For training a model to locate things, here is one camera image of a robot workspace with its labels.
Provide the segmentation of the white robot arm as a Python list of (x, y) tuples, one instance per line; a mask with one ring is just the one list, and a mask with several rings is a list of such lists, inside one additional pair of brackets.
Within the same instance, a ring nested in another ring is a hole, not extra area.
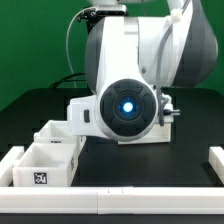
[(130, 17), (126, 3), (89, 0), (79, 15), (93, 23), (86, 43), (85, 75), (92, 94), (67, 109), (75, 136), (123, 144), (171, 140), (180, 114), (164, 87), (194, 87), (215, 67), (218, 44), (200, 0), (167, 0), (165, 17)]

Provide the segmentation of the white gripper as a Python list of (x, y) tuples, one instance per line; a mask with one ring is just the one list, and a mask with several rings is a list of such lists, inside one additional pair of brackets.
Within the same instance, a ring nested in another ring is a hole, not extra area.
[(159, 124), (159, 119), (150, 125), (149, 129), (134, 137), (122, 137), (113, 133), (99, 120), (96, 110), (97, 97), (95, 95), (73, 98), (67, 107), (67, 122), (69, 130), (74, 136), (94, 136), (115, 140), (119, 144), (144, 144), (165, 143), (171, 141), (171, 123), (174, 117), (180, 114), (172, 104), (169, 95), (163, 95), (167, 100), (163, 109), (164, 125)]

